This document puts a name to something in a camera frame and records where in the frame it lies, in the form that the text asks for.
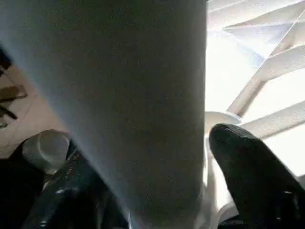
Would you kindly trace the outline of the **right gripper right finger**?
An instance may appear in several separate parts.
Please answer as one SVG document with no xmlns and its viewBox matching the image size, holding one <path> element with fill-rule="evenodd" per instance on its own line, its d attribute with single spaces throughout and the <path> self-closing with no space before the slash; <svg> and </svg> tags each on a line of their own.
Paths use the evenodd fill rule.
<svg viewBox="0 0 305 229">
<path fill-rule="evenodd" d="M 216 124 L 209 145 L 249 229 L 305 227 L 305 190 L 263 141 L 239 126 Z"/>
</svg>

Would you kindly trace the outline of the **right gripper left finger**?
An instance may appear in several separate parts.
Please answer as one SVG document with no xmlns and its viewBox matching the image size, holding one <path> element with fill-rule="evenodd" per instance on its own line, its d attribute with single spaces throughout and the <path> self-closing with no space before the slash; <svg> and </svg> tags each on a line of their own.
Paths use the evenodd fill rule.
<svg viewBox="0 0 305 229">
<path fill-rule="evenodd" d="M 71 142 L 64 165 L 50 178 L 24 221 L 24 229 L 126 229 L 122 209 Z"/>
</svg>

